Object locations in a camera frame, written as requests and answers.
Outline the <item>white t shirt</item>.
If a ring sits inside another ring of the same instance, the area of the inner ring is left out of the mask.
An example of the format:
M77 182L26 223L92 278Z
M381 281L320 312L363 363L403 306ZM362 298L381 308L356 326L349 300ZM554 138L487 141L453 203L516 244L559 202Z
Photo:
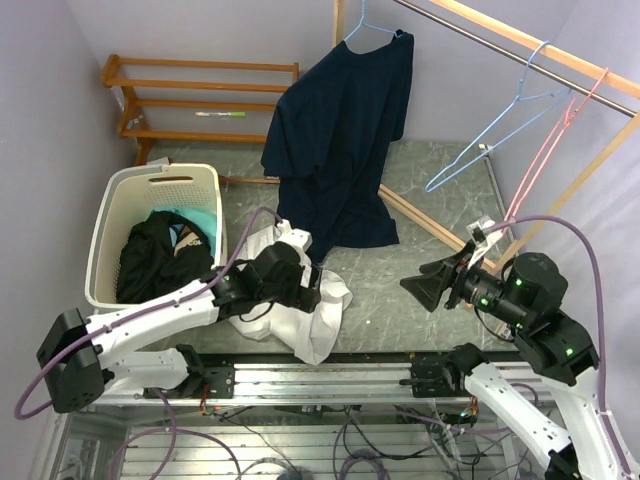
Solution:
M281 240L292 238L302 232L293 229L285 221L285 227L269 226L249 235L239 251L238 259L253 260L267 247ZM311 286L312 261L306 251L301 255L303 274L301 286ZM353 299L352 292L342 278L332 271L320 272L320 301L311 313L275 303L267 312L269 304L260 304L248 314L229 319L229 323L244 337L263 340L275 336L294 350L301 361L318 365L331 353L342 324L344 310Z

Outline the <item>navy blue t shirt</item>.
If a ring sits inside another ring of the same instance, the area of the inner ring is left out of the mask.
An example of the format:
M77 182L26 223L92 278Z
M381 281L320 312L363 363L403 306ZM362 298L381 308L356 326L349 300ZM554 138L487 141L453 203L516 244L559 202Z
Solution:
M276 104L261 164L280 180L278 214L311 234L315 263L335 247L399 241L378 191L389 147L404 135L413 57L404 31L368 53L340 42Z

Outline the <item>light blue wire hanger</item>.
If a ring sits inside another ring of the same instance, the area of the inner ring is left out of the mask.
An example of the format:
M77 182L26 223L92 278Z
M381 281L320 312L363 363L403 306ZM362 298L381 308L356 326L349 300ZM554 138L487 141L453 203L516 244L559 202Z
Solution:
M552 45L550 40L541 42L536 49L529 55L523 67L522 74L518 79L518 88L510 103L494 117L480 133L467 144L458 155L446 164L437 174L435 174L425 185L424 191L431 193L455 177L469 169L471 166L479 162L486 153L491 153L496 147L508 142L511 138L518 135L521 131L537 122L542 117L549 114L555 108L562 105L571 92L570 87L562 87L555 91L545 91L529 94L527 92L527 84L529 83L529 72L532 70L534 61L541 55L542 51ZM506 135L499 138L485 150L480 150L480 144L484 140L488 140L489 136L497 131L499 127L505 126L508 120L515 120L516 113L529 104L540 106L535 114L526 121L516 124Z

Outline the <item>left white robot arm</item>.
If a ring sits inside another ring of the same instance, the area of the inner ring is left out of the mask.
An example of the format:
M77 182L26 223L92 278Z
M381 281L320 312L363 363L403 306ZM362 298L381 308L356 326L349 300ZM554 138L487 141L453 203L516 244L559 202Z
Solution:
M141 374L125 365L128 355L184 330L240 318L255 307L280 305L304 313L321 301L321 268L305 266L295 247L277 241L251 260L217 267L178 290L111 313L57 316L37 351L48 407L79 411L108 387Z

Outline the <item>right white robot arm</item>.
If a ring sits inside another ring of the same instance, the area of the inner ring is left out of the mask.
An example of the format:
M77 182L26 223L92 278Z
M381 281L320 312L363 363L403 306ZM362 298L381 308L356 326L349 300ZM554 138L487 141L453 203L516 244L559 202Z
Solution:
M515 258L501 279L471 262L472 245L401 280L427 311L470 304L506 323L521 358L539 376L563 419L529 402L474 344L451 350L440 375L450 394L488 406L528 447L548 479L636 479L639 464L606 412L598 380L605 360L588 331L561 309L568 282L545 254Z

